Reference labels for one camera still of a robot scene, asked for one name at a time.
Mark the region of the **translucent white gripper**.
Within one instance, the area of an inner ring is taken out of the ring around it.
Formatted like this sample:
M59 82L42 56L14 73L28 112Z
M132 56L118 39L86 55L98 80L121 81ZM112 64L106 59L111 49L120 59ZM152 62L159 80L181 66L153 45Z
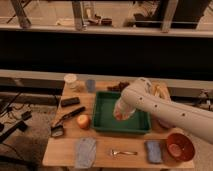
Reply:
M127 104L122 98L119 98L114 106L113 116L117 120L127 120L129 119L136 109L129 104Z

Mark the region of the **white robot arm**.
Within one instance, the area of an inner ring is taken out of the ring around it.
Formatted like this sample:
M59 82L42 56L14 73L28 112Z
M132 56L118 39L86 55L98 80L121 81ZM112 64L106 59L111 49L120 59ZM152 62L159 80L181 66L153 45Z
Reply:
M121 92L113 115L117 120L126 120L136 109L213 144L213 112L152 95L151 82L144 77L136 79Z

